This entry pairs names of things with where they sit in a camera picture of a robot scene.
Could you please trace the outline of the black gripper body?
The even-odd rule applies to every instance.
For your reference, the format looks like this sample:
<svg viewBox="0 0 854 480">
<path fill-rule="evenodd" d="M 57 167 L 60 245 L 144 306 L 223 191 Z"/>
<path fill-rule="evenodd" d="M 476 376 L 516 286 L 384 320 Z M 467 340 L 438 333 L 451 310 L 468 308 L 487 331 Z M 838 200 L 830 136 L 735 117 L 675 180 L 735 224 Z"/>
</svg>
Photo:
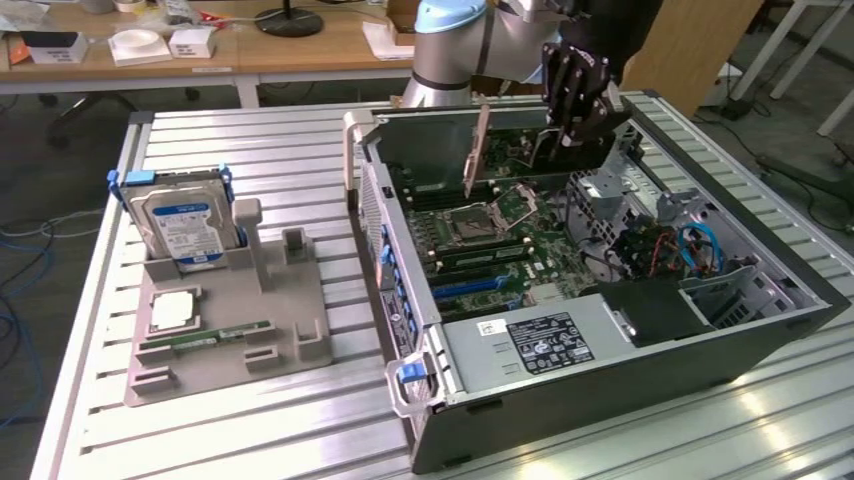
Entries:
<svg viewBox="0 0 854 480">
<path fill-rule="evenodd" d="M 659 13 L 662 0 L 560 1 L 562 40 L 578 50 L 608 59 L 620 85 L 626 63 L 639 52 Z"/>
</svg>

